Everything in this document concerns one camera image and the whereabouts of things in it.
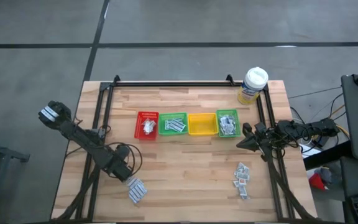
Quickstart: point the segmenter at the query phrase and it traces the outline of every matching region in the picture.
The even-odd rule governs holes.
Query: cable
[[[282,155],[282,158],[284,158],[284,156],[285,156],[285,149],[283,148],[283,149],[281,149],[281,150],[284,151],[284,152],[283,152],[283,155]]]
[[[335,146],[337,146],[338,144],[339,144],[339,136],[336,135],[336,144],[335,144]]]
[[[329,90],[336,90],[336,89],[339,89],[339,88],[342,88],[342,87],[339,86],[339,87],[329,88],[329,89],[326,89],[326,90],[320,90],[320,91],[316,91],[316,92],[312,92],[312,93],[306,93],[306,94],[302,94],[302,95],[291,96],[291,97],[288,97],[288,99],[292,99],[292,98],[296,98],[296,97],[301,97],[301,96],[308,96],[308,95],[312,95],[312,94],[315,94],[315,93],[322,93],[322,92],[324,92],[324,91],[329,91]]]
[[[335,103],[335,100],[338,99],[340,96],[342,96],[343,93],[339,94],[337,97],[335,97],[335,99],[333,100],[333,103],[331,104],[331,109],[329,110],[329,116],[328,118],[330,118],[332,115],[333,115],[333,107],[334,107],[334,103]]]
[[[106,146],[111,146],[111,145],[113,145],[113,144],[120,144],[120,145],[123,145],[123,146],[128,146],[129,150],[131,151],[132,160],[133,160],[133,165],[132,165],[132,167],[130,167],[131,170],[132,170],[131,176],[135,175],[135,174],[140,170],[140,168],[141,168],[142,165],[143,165],[143,156],[142,156],[142,153],[140,152],[140,150],[139,150],[136,146],[134,146],[134,145],[132,145],[132,144],[126,144],[126,143],[123,143],[123,142],[112,142],[112,143],[109,143],[109,144],[105,145],[105,147],[106,147]],[[136,149],[136,151],[139,153],[139,157],[140,157],[140,165],[139,165],[139,167],[137,168],[137,170],[136,170],[135,172],[133,172],[133,170],[135,169],[136,159],[135,159],[135,154],[134,154],[134,152],[132,151],[131,147],[133,147],[134,149]]]
[[[78,148],[72,150],[71,152],[69,152],[69,153],[66,154],[65,158],[67,158],[70,154],[73,154],[74,152],[76,152],[76,151],[78,151],[78,150],[80,150],[80,149],[82,149],[82,147],[78,147]]]
[[[334,112],[331,113],[331,115],[329,115],[328,118],[331,118],[336,112],[338,112],[340,109],[342,109],[345,105],[340,106],[338,109],[336,109]]]
[[[306,152],[309,152],[310,150],[314,149],[314,148],[320,143],[321,139],[323,138],[323,131],[322,131],[321,129],[319,129],[319,128],[316,128],[316,129],[320,130],[320,132],[321,132],[321,135],[320,135],[320,138],[318,139],[317,144],[315,144],[314,146],[312,146],[310,149],[308,149],[308,150],[302,152],[302,154],[303,154],[303,153],[306,153]]]
[[[107,125],[107,126],[106,126],[106,134],[109,133],[110,131],[111,131],[110,125]]]
[[[303,121],[303,119],[302,119],[302,117],[299,115],[299,113],[296,111],[296,109],[293,108],[292,106],[290,106],[290,108],[291,108],[291,110],[293,110],[293,111],[296,113],[296,115],[298,115],[298,117],[299,117],[299,119],[302,121],[302,123],[305,124],[305,122]]]
[[[319,114],[322,110],[324,110],[328,105],[330,105],[331,103],[333,103],[333,102],[336,100],[336,98],[340,97],[342,94],[343,94],[343,93],[341,93],[339,96],[335,97],[335,99],[333,99],[332,101],[330,101],[329,103],[327,103],[323,108],[321,108],[319,111],[317,111],[317,113],[314,114],[314,115],[309,119],[309,122],[310,122],[311,120],[313,120],[313,118],[316,117],[317,114]]]
[[[339,130],[341,130],[343,132],[343,134],[346,136],[347,140],[351,139],[350,134],[342,126],[340,126],[338,124],[336,126],[339,128]]]
[[[341,116],[344,116],[346,114],[346,111],[343,112],[343,114],[339,115],[337,118],[334,118],[333,120],[335,121],[336,119],[340,118]]]

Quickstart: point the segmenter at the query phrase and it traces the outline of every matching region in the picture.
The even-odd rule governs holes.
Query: desk
[[[91,128],[100,82],[84,82],[76,117],[82,128]],[[291,119],[283,81],[269,81],[276,120]],[[256,104],[244,106],[237,101],[238,87],[124,87],[114,88],[109,116],[111,132],[106,143],[136,145],[144,164],[136,177],[148,190],[134,205],[128,189],[104,172],[99,180],[95,222],[250,222],[275,221],[272,191],[267,164],[259,152],[238,149],[243,139],[219,136],[157,136],[155,141],[134,139],[138,111],[159,113],[214,113],[218,109],[237,109],[240,123],[259,122]],[[268,118],[264,97],[265,117]],[[78,146],[71,142],[68,151]],[[313,198],[299,149],[287,148],[284,157],[290,188],[307,209],[316,216]],[[58,217],[77,194],[86,153],[70,155],[64,163],[52,218]],[[249,200],[241,200],[232,181],[239,162],[250,168],[247,184]],[[85,200],[84,216],[89,197]],[[282,199],[284,214],[285,201]]]

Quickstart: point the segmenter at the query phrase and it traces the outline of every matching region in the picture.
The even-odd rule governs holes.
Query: green bin
[[[165,121],[169,119],[177,119],[181,118],[183,124],[185,124],[185,128],[182,132],[177,132],[174,130],[165,130]],[[160,117],[158,119],[158,133],[161,135],[174,135],[174,134],[186,134],[189,130],[188,123],[187,123],[187,113],[166,113],[166,114],[160,114]]]
[[[232,135],[224,135],[221,131],[221,125],[220,125],[220,117],[223,115],[232,115],[234,117],[234,121],[236,122],[236,132]],[[216,111],[216,120],[218,122],[218,129],[219,129],[219,137],[222,138],[231,138],[231,137],[239,137],[241,136],[241,130],[240,130],[240,122],[239,117],[237,115],[237,110],[217,110]]]

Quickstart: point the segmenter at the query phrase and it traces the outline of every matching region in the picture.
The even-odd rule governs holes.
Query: red object
[[[155,126],[153,127],[153,131],[150,134],[146,134],[143,131],[142,123],[149,119],[151,121],[155,121]],[[137,113],[137,120],[135,126],[135,138],[137,139],[146,139],[146,140],[155,140],[158,132],[158,112],[151,111],[139,111]]]
[[[324,188],[324,184],[323,181],[321,180],[321,177],[319,174],[313,174],[310,178],[309,178],[309,183],[312,187],[316,187],[317,189],[320,190],[326,190]]]

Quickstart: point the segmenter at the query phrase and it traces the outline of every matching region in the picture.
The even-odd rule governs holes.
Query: concrete floor
[[[0,44],[92,43],[102,4],[0,0]],[[358,42],[358,1],[111,0],[101,42]],[[48,220],[67,141],[37,113],[49,100],[75,110],[89,55],[90,49],[0,49],[0,145],[31,154],[28,164],[9,169],[0,223]],[[90,79],[222,80],[228,73],[241,79],[254,66],[297,96],[358,73],[358,47],[99,49]],[[309,121],[340,92],[290,104]],[[329,106],[313,121],[328,114]],[[345,117],[338,123],[347,127]],[[319,215],[338,220],[324,215],[332,204],[316,197]]]

